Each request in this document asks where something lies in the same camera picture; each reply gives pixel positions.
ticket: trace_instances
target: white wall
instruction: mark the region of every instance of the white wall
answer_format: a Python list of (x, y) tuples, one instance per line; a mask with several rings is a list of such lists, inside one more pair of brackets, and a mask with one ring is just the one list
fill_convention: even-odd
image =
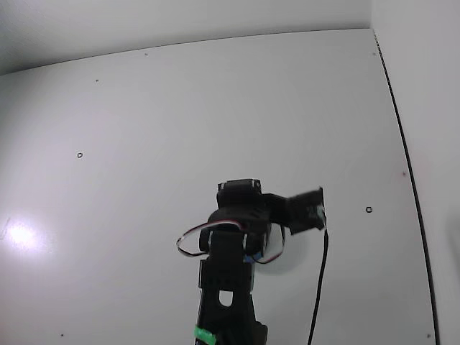
[(370, 0), (2, 0), (0, 75), (158, 45), (369, 25)]
[[(150, 48), (0, 77), (0, 344), (189, 344), (216, 184), (322, 185), (315, 345), (433, 345), (408, 166), (370, 29)], [(77, 152), (83, 152), (77, 158)], [(366, 213), (367, 206), (373, 207)], [(268, 344), (305, 344), (323, 234), (257, 267)]]
[(460, 2), (374, 1), (413, 164), (443, 345), (460, 344)]

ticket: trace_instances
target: black cable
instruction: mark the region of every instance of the black cable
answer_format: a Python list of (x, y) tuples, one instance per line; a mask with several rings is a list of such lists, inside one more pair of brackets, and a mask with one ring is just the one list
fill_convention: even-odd
[(329, 248), (329, 234), (328, 234), (328, 229), (325, 227), (324, 228), (323, 261), (321, 262), (321, 268), (319, 270), (318, 288), (316, 289), (315, 308), (313, 309), (313, 315), (311, 317), (310, 335), (308, 336), (308, 343), (307, 343), (308, 345), (311, 345), (311, 342), (313, 340), (313, 333), (315, 332), (316, 316), (318, 315), (319, 300), (321, 298), (321, 287), (323, 285), (324, 270), (326, 268), (326, 259), (328, 257), (328, 248)]

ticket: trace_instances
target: wire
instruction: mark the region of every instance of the wire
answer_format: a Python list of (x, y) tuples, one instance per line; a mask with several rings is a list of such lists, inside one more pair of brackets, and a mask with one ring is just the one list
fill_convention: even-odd
[(313, 309), (313, 315), (311, 317), (310, 335), (308, 336), (307, 345), (311, 345), (311, 342), (313, 340), (313, 333), (315, 332), (316, 317), (318, 316), (319, 300), (321, 298), (321, 287), (323, 285), (324, 270), (326, 268), (326, 259), (328, 257), (328, 248), (329, 248), (328, 228), (324, 227), (323, 261), (321, 262), (321, 268), (319, 270), (318, 287), (316, 289), (315, 308)]
[(235, 226), (238, 227), (238, 230), (243, 231), (243, 226), (238, 221), (233, 221), (231, 219), (223, 219), (221, 221), (211, 221), (211, 222), (208, 222), (208, 223), (204, 223), (204, 224), (195, 226), (194, 228), (192, 228), (190, 230), (187, 230), (181, 237), (178, 238), (178, 240), (175, 243), (176, 247), (178, 248), (178, 251), (181, 254), (185, 255), (186, 257), (200, 257), (201, 255), (208, 254), (206, 252), (196, 252), (196, 253), (187, 252), (186, 250), (180, 248), (180, 244), (182, 243), (182, 241), (186, 237), (190, 236), (194, 232), (201, 231), (201, 230), (204, 230), (206, 228), (211, 228), (213, 226), (221, 225), (221, 224), (235, 225)]
[(252, 256), (251, 258), (257, 262), (258, 264), (262, 264), (262, 265), (266, 265), (266, 264), (269, 264), (271, 262), (274, 262), (278, 257), (281, 256), (281, 254), (284, 252), (285, 250), (285, 243), (286, 243), (286, 232), (285, 232), (285, 227), (283, 225), (280, 225), (280, 229), (281, 229), (281, 238), (282, 238), (282, 248), (281, 248), (281, 252), (279, 252), (278, 254), (275, 254), (273, 255), (272, 257), (270, 257), (269, 259), (267, 259), (267, 261), (259, 261), (257, 259), (254, 258), (254, 256)]

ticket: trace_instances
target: black plastic part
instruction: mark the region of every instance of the black plastic part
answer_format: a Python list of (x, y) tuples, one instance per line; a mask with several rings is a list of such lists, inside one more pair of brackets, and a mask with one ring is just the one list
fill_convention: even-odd
[[(200, 250), (209, 253), (200, 262), (201, 301), (197, 326), (217, 337), (217, 345), (265, 345), (268, 328), (257, 322), (252, 302), (253, 263), (246, 255), (264, 254), (271, 224), (290, 228), (291, 234), (322, 229), (322, 188), (283, 198), (262, 194), (259, 180), (233, 180), (218, 185), (218, 210), (208, 221), (232, 220), (241, 224), (219, 224), (200, 233)], [(230, 306), (219, 301), (220, 291), (231, 291)], [(195, 340), (196, 345), (204, 345)]]
[[(209, 257), (200, 261), (201, 301), (197, 326), (217, 336), (218, 345), (265, 345), (268, 328), (257, 322), (252, 302), (253, 264), (243, 262), (244, 234), (217, 230)], [(230, 306), (220, 291), (232, 291)], [(195, 344), (204, 345), (196, 339)]]

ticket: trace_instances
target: black edge strip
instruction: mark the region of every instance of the black edge strip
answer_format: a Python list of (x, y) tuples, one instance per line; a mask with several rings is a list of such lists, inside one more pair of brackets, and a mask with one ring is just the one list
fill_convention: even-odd
[(398, 124), (398, 126), (400, 128), (402, 145), (404, 146), (405, 157), (406, 157), (406, 160), (408, 161), (410, 181), (412, 183), (412, 189), (413, 189), (413, 192), (414, 192), (415, 207), (417, 208), (418, 223), (420, 224), (420, 232), (421, 232), (421, 235), (422, 235), (423, 252), (425, 254), (426, 273), (427, 273), (427, 276), (428, 276), (428, 286), (430, 288), (430, 297), (431, 297), (431, 311), (433, 313), (434, 336), (435, 336), (436, 345), (441, 345), (441, 342), (439, 340), (438, 312), (437, 312), (437, 309), (436, 309), (436, 298), (435, 298), (435, 293), (434, 293), (433, 273), (431, 271), (430, 255), (428, 253), (428, 245), (426, 243), (426, 233), (425, 233), (425, 226), (423, 225), (423, 218), (422, 218), (422, 211), (421, 211), (421, 208), (420, 208), (420, 201), (418, 200), (417, 188), (415, 186), (415, 178), (414, 178), (414, 174), (413, 174), (413, 171), (412, 171), (412, 165), (410, 164), (408, 145), (407, 145), (407, 143), (405, 141), (405, 136), (404, 136), (403, 126), (401, 124), (400, 114), (397, 111), (395, 94), (393, 93), (393, 89), (391, 87), (390, 78), (388, 77), (387, 67), (385, 66), (385, 61), (383, 60), (382, 51), (380, 49), (379, 41), (377, 40), (377, 36), (375, 34), (375, 31), (374, 31), (374, 38), (375, 38), (375, 43), (377, 44), (377, 49), (379, 50), (380, 59), (382, 60), (383, 71), (385, 72), (385, 77), (387, 78), (388, 88), (390, 89), (390, 95), (391, 95), (391, 99), (392, 99), (392, 102), (393, 102), (393, 107), (395, 108), (397, 124)]

